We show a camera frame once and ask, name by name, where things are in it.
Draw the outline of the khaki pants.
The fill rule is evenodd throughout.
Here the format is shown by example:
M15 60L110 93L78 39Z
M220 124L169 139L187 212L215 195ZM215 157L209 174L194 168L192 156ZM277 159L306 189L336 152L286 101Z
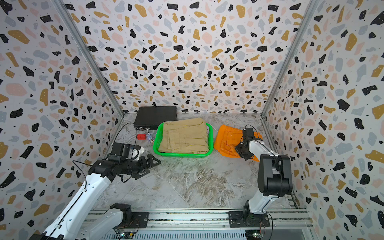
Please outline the khaki pants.
M206 154L208 129L201 118L163 123L163 139L158 151L167 154Z

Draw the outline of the orange pants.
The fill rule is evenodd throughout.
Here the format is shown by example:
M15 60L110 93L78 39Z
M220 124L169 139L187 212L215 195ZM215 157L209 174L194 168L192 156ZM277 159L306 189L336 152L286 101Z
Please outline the orange pants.
M241 142L242 137L242 130L222 125L218 131L214 149L224 157L240 159L235 147Z

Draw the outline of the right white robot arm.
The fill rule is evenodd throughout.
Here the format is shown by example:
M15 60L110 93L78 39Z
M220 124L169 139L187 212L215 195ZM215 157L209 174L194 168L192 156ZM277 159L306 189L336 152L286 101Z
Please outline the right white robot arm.
M268 148L261 138L255 137L253 128L243 129L241 142L235 150L246 161L259 161L258 190L246 201L238 220L243 221L245 226L268 227L270 222L267 208L293 190L290 157L279 155Z

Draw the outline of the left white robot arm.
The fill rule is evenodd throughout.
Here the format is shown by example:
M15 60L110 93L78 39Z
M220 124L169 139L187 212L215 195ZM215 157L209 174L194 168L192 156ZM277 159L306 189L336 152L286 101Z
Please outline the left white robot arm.
M139 145L114 143L104 159L93 163L85 181L70 203L41 234L33 234L32 240L98 240L109 231L124 228L140 229L146 224L135 217L131 205L113 204L104 215L82 229L81 226L97 199L114 181L125 175L138 180L161 164L152 154L143 155Z

